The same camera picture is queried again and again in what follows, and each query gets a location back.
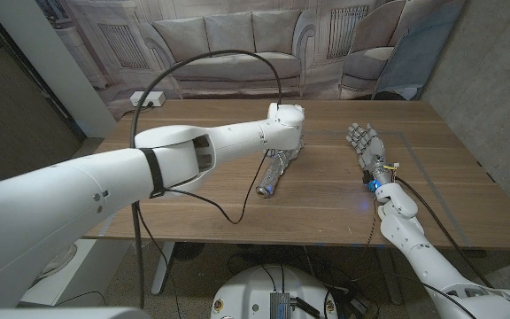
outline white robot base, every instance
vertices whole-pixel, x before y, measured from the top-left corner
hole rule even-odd
[[[281,294],[283,279],[285,294]],[[279,292],[275,298],[271,296],[274,290]],[[229,279],[213,298],[210,318],[314,318],[300,307],[284,306],[280,302],[275,303],[271,311],[271,299],[279,300],[286,297],[286,293],[293,302],[298,297],[318,310],[320,318],[325,317],[324,311],[327,311],[328,318],[337,319],[336,303],[331,295],[326,299],[328,290],[318,279],[300,269],[281,265],[255,266]]]

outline white robot body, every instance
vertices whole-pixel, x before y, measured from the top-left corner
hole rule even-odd
[[[328,290],[318,279],[300,269],[288,266],[283,266],[283,269],[284,292],[289,293],[291,298],[299,297],[319,310],[320,317],[324,317],[324,305],[329,304],[333,308],[329,307],[329,310],[326,310],[328,311],[328,318],[337,318],[334,298],[329,294],[326,300]],[[277,292],[282,292],[282,270],[280,265],[255,266],[229,279],[221,286],[213,299],[210,318],[274,318],[271,316],[270,310],[270,294],[274,290],[271,277],[274,280]],[[222,305],[219,311],[216,307],[218,302]],[[292,319],[313,318],[297,307],[291,314]]]

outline blue light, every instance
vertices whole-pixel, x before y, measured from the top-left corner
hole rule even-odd
[[[375,191],[376,189],[378,189],[381,185],[379,184],[379,182],[377,182],[376,180],[373,180],[371,182],[369,182],[367,184],[367,187],[369,188],[370,191]]]

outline power strip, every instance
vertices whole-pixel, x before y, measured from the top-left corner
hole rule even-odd
[[[139,99],[143,96],[144,91],[136,91],[133,93],[133,95],[129,98],[131,100],[131,103],[133,106],[137,106],[137,103],[139,102]],[[153,106],[162,106],[163,103],[165,103],[166,97],[165,93],[160,91],[151,91],[149,92],[149,95],[147,98],[145,98],[145,101],[143,102],[143,107],[145,107],[147,104],[152,102]]]

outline gray wall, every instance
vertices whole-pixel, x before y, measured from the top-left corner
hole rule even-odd
[[[467,1],[421,99],[510,197],[510,1]]]

